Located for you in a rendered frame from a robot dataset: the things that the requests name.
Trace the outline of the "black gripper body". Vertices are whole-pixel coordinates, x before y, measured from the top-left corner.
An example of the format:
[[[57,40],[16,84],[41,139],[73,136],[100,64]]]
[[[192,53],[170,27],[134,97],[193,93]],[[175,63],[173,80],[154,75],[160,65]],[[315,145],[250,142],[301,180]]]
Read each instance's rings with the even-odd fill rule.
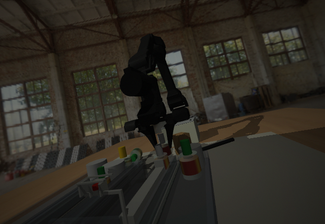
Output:
[[[145,101],[146,104],[151,104],[151,103],[153,103],[152,99],[155,99],[155,98],[157,98],[159,103],[163,101],[160,94],[150,95],[150,96],[141,98],[141,100],[142,100],[142,102]],[[160,118],[160,122],[166,121],[166,123],[169,124],[169,123],[174,123],[179,120],[188,119],[189,117],[190,117],[189,110],[185,107],[185,108],[174,110],[170,114],[166,114],[166,116],[163,116],[162,118]],[[138,128],[138,130],[140,131],[140,130],[147,129],[149,127],[150,127],[150,125],[147,125],[146,127],[141,127],[141,124],[138,119],[125,122],[125,124],[124,124],[125,132],[134,131],[136,128]]]

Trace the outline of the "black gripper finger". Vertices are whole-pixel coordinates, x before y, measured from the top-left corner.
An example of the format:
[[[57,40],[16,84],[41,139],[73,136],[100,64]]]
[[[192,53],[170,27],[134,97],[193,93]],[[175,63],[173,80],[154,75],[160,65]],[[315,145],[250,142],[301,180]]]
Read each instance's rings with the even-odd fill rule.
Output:
[[[169,148],[172,148],[173,130],[174,130],[174,125],[177,122],[178,121],[176,121],[174,123],[169,123],[169,124],[165,124],[164,125],[164,127],[166,129],[166,132],[167,132],[167,139],[168,139]]]
[[[154,132],[153,125],[150,126],[147,129],[138,131],[138,133],[140,133],[140,132],[143,133],[149,139],[149,141],[151,142],[151,144],[153,145],[153,147],[157,144],[157,140],[156,140],[156,136],[155,136],[155,132]]]

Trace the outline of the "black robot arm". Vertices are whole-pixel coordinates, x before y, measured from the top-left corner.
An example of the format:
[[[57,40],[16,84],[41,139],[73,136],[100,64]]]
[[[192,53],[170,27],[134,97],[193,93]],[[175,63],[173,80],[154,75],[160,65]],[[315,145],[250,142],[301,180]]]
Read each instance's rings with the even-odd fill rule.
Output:
[[[120,81],[120,89],[130,97],[147,97],[160,94],[157,78],[152,74],[156,64],[168,91],[167,103],[171,111],[188,107],[188,102],[181,91],[174,84],[166,58],[166,46],[161,37],[148,34],[140,39],[138,52],[128,60],[128,67],[123,69],[124,75]],[[166,116],[166,108],[163,102],[152,99],[153,103],[141,102],[141,109],[137,117],[141,127],[156,125],[160,117]],[[183,106],[185,105],[185,106]],[[179,107],[183,106],[183,107]],[[179,107],[179,108],[176,108]],[[176,109],[173,109],[176,108]]]

